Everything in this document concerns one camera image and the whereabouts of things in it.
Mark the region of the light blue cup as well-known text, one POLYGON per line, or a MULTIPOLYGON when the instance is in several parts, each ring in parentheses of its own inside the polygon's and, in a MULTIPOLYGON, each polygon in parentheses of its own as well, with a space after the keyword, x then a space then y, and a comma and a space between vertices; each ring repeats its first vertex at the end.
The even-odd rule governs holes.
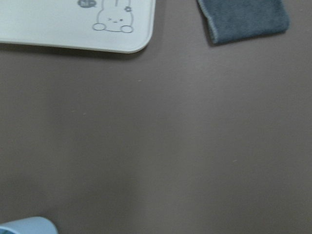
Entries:
POLYGON ((43 217, 30 217, 0 225, 1 234, 58 234, 55 225, 43 217))

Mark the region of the cream rabbit tray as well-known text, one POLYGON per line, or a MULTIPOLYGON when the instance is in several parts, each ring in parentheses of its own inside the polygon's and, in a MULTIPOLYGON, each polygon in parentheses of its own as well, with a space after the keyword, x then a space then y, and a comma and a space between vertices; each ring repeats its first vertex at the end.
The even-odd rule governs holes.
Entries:
POLYGON ((3 0, 0 40, 135 53, 151 39, 155 7, 153 0, 3 0))

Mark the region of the grey folded cloth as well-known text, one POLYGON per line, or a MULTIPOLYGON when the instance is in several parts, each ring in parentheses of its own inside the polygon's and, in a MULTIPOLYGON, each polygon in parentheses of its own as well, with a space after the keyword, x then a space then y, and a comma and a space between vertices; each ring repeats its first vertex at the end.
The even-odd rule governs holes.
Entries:
POLYGON ((290 26, 281 0, 199 0, 213 44, 284 33, 290 26))

